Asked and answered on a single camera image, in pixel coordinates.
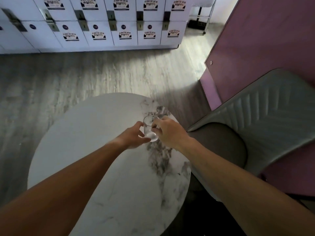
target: person's left hand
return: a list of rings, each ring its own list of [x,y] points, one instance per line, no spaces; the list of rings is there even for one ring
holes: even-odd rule
[[[113,141],[121,143],[126,149],[133,149],[141,146],[144,143],[151,141],[151,138],[145,138],[140,127],[143,122],[136,122],[132,127],[127,128],[122,134],[117,136]]]

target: sticker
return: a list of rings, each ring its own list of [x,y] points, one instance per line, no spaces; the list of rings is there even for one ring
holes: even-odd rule
[[[119,39],[131,39],[131,32],[130,31],[119,32]]]
[[[116,11],[128,11],[128,0],[114,0],[114,10]]]
[[[170,30],[167,34],[167,37],[178,37],[179,36],[179,30]]]
[[[93,40],[106,39],[106,36],[104,32],[94,31],[92,32],[92,38]]]
[[[144,11],[157,11],[157,1],[156,0],[145,0],[143,4]]]
[[[98,10],[96,0],[80,0],[83,10]]]
[[[63,38],[65,38],[66,41],[77,41],[77,40],[79,40],[77,34],[75,34],[75,33],[63,33]]]
[[[186,7],[186,1],[175,1],[172,5],[172,11],[184,11]]]
[[[44,0],[48,10],[64,10],[65,7],[60,0]]]
[[[143,36],[144,39],[155,39],[154,31],[146,31]]]

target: glass mug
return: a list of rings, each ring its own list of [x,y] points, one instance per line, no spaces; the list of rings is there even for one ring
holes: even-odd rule
[[[153,115],[148,115],[143,119],[144,137],[151,138],[150,142],[155,142],[158,139],[158,136],[153,131],[151,131],[153,121]]]

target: marble tabletop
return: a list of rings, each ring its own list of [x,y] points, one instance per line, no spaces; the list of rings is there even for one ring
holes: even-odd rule
[[[77,104],[42,138],[31,162],[28,188],[147,115],[168,115],[176,120],[155,100],[131,93],[104,94]],[[184,202],[190,174],[188,159],[160,140],[123,152],[108,169],[70,235],[160,235]]]

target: gray upholstered chair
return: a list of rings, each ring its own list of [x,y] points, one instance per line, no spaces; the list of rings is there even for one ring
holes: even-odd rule
[[[315,89],[275,69],[188,129],[205,147],[254,175],[315,139]],[[202,175],[192,168],[206,190]]]

